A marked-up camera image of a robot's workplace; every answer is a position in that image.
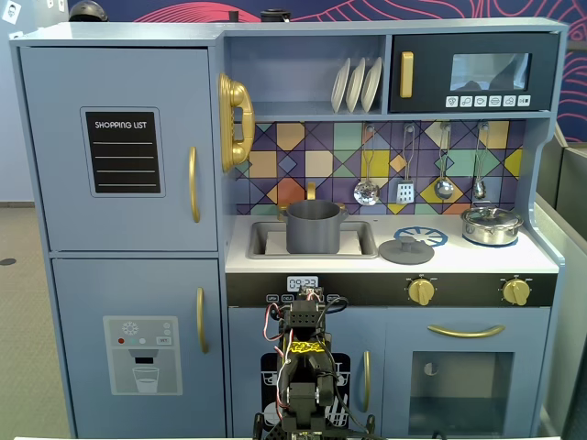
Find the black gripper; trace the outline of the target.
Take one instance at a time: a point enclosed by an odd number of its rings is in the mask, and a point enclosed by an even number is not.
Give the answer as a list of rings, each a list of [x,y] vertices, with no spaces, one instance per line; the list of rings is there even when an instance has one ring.
[[[294,311],[322,311],[324,290],[321,287],[303,286],[293,301]]]

